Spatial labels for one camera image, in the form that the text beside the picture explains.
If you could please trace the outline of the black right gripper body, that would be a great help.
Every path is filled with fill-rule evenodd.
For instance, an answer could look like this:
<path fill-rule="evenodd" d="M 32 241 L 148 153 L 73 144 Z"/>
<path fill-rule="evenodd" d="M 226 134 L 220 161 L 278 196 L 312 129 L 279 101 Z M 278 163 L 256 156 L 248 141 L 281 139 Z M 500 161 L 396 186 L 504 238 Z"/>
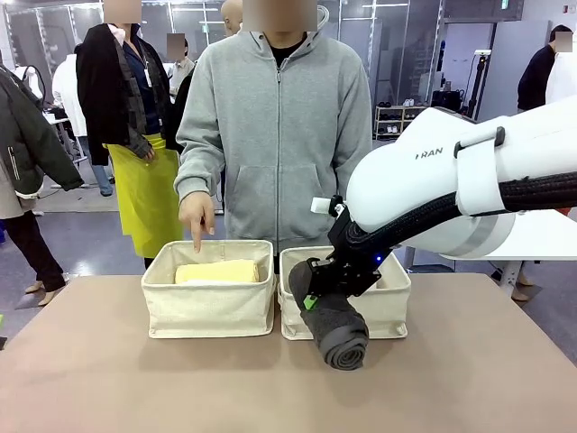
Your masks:
<path fill-rule="evenodd" d="M 335 291 L 345 297 L 360 297 L 381 277 L 380 266 L 389 249 L 368 244 L 354 249 L 345 241 L 334 244 Z"/>

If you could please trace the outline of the person's right hand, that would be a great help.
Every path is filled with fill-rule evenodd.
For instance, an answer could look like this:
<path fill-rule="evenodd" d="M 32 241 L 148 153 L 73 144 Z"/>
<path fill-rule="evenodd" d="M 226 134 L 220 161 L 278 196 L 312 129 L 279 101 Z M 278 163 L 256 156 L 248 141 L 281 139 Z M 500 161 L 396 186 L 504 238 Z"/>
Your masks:
<path fill-rule="evenodd" d="M 203 235 L 215 233 L 215 210 L 211 197 L 196 191 L 183 198 L 179 205 L 179 220 L 189 228 L 195 251 L 201 250 Z"/>

